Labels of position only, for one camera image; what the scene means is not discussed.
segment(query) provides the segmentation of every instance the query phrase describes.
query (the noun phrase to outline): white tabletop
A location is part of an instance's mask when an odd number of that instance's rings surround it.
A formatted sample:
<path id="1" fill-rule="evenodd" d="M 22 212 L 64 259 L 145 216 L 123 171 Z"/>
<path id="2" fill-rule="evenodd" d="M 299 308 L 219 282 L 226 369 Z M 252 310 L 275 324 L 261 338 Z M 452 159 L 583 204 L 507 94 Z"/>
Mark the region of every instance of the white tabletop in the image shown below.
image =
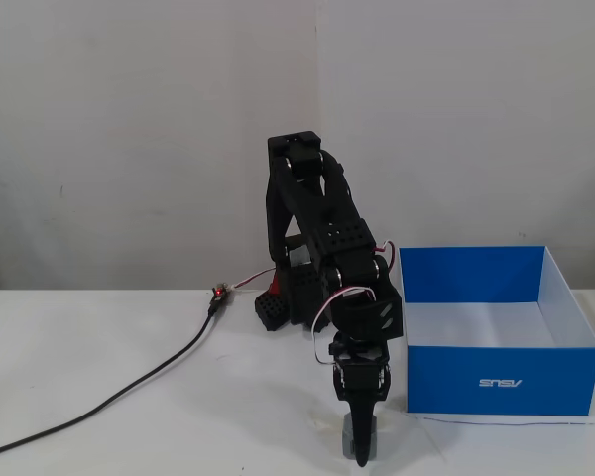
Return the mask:
<path id="1" fill-rule="evenodd" d="M 348 407 L 330 367 L 315 363 L 300 327 L 266 332 L 256 295 L 238 295 L 170 371 L 86 422 L 0 455 L 0 475 L 595 475 L 595 396 L 592 416 L 572 420 L 588 424 L 407 416 L 401 341 L 391 342 L 393 387 L 376 408 L 377 460 L 358 468 L 341 455 Z M 595 291 L 577 296 L 595 327 Z M 170 357 L 198 330 L 209 299 L 0 292 L 0 445 L 90 410 Z M 329 326 L 322 356 L 331 335 Z"/>

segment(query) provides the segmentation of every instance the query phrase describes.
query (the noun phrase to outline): cardboard box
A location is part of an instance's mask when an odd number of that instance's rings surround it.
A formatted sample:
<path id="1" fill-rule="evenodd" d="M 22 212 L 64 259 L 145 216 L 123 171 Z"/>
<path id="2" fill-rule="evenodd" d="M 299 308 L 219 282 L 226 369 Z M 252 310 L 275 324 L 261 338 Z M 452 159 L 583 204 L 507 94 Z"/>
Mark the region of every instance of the cardboard box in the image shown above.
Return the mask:
<path id="1" fill-rule="evenodd" d="M 595 334 L 545 247 L 400 258 L 409 412 L 588 415 Z"/>

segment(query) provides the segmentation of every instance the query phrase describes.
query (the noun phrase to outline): white cable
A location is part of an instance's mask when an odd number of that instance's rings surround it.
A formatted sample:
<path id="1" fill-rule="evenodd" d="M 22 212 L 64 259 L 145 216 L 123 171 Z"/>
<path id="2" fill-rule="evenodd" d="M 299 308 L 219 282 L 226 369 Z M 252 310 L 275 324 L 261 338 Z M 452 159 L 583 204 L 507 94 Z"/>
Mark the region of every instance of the white cable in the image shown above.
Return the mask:
<path id="1" fill-rule="evenodd" d="M 348 292 L 351 292 L 351 291 L 365 291 L 368 294 L 370 294 L 370 296 L 372 297 L 373 300 L 376 300 L 376 298 L 375 298 L 375 292 L 373 290 L 371 290 L 370 288 L 366 288 L 365 286 L 347 286 L 346 288 L 342 288 L 341 290 L 337 290 L 335 293 L 333 293 L 332 295 L 330 295 L 328 297 L 328 299 L 324 302 L 324 304 L 321 305 L 321 308 L 319 309 L 319 311 L 315 315 L 315 319 L 313 320 L 313 325 L 310 328 L 310 336 L 313 339 L 313 350 L 315 351 L 315 360 L 319 364 L 322 364 L 322 365 L 333 365 L 335 362 L 324 362 L 322 360 L 319 360 L 319 357 L 317 356 L 317 345 L 316 345 L 316 342 L 315 342 L 315 326 L 317 325 L 317 322 L 319 321 L 319 318 L 324 313 L 324 311 L 326 310 L 326 308 L 328 307 L 328 305 L 331 302 L 333 302 L 334 299 L 339 298 L 340 296 L 343 296 L 344 294 L 346 294 Z"/>
<path id="2" fill-rule="evenodd" d="M 260 272 L 256 273 L 255 275 L 252 275 L 252 276 L 250 276 L 250 277 L 249 277 L 249 278 L 247 278 L 246 280 L 242 280 L 241 282 L 239 282 L 239 283 L 236 283 L 235 285 L 231 285 L 231 286 L 229 287 L 229 291 L 234 291 L 235 289 L 237 289 L 237 288 L 240 288 L 241 286 L 245 286 L 247 283 L 249 283 L 249 282 L 251 282 L 251 281 L 255 280 L 255 279 L 256 279 L 256 278 L 258 278 L 259 276 L 262 276 L 262 275 L 264 275 L 265 273 L 269 273 L 270 271 L 275 271 L 275 270 L 276 270 L 276 267 L 269 268 L 269 269 L 267 269 L 267 270 L 265 270 L 265 271 L 260 271 Z"/>
<path id="3" fill-rule="evenodd" d="M 390 255 L 390 263 L 388 264 L 388 271 L 392 271 L 393 266 L 395 266 L 395 251 L 397 250 L 397 247 L 395 246 L 395 243 L 393 242 L 393 240 L 386 240 L 384 241 L 384 244 L 381 246 L 381 248 L 375 248 L 375 251 L 378 251 L 380 253 L 385 253 L 386 252 L 386 245 L 390 245 L 390 251 L 391 251 L 391 255 Z"/>

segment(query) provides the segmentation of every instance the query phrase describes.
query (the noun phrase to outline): connector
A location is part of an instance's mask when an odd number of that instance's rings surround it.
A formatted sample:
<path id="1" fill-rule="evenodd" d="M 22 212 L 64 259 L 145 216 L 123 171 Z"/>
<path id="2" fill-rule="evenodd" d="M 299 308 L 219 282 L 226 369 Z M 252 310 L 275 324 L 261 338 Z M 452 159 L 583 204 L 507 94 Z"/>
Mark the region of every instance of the connector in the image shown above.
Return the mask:
<path id="1" fill-rule="evenodd" d="M 226 283 L 219 283 L 214 288 L 212 288 L 214 296 L 211 299 L 211 302 L 209 303 L 208 313 L 210 316 L 214 315 L 221 307 L 223 307 L 227 303 L 227 298 L 231 293 L 231 290 L 229 288 L 229 285 L 227 285 Z"/>

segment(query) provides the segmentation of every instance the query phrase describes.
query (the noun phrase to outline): robotic arm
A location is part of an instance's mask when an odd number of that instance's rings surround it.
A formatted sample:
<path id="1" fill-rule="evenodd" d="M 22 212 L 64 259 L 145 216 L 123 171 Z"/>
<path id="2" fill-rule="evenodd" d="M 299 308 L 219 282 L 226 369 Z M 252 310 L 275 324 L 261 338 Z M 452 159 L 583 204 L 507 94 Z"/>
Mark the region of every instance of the robotic arm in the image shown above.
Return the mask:
<path id="1" fill-rule="evenodd" d="M 329 346 L 337 398 L 348 402 L 353 448 L 360 466 L 370 455 L 373 409 L 390 389 L 387 341 L 403 335 L 402 304 L 390 283 L 388 264 L 375 254 L 375 240 L 352 200 L 344 170 L 313 132 L 268 141 L 267 227 L 276 263 L 271 288 L 256 298 L 267 330 L 312 326 L 333 293 L 348 286 L 366 294 L 333 300 L 325 311 L 338 329 Z M 300 235 L 286 236 L 292 218 Z M 315 330 L 327 325 L 321 319 Z"/>

